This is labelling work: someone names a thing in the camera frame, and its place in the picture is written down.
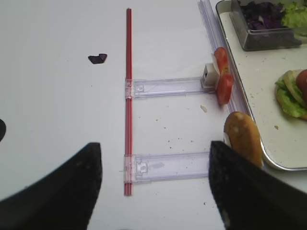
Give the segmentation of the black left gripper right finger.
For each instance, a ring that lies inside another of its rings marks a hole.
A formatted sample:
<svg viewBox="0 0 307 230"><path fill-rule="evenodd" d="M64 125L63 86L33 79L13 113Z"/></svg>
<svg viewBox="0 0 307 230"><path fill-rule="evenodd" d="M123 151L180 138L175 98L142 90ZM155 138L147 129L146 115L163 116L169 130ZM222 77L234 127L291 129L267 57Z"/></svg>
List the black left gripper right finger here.
<svg viewBox="0 0 307 230"><path fill-rule="evenodd" d="M306 193L212 141L209 184L227 230L305 230Z"/></svg>

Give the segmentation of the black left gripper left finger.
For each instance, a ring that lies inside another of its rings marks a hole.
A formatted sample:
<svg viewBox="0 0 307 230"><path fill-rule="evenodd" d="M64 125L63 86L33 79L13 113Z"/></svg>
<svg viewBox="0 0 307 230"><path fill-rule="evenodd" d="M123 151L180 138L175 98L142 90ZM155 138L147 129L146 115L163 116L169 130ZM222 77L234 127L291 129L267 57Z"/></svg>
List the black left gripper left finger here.
<svg viewBox="0 0 307 230"><path fill-rule="evenodd" d="M85 230L102 184L99 143L89 143L55 171L0 202L2 230Z"/></svg>

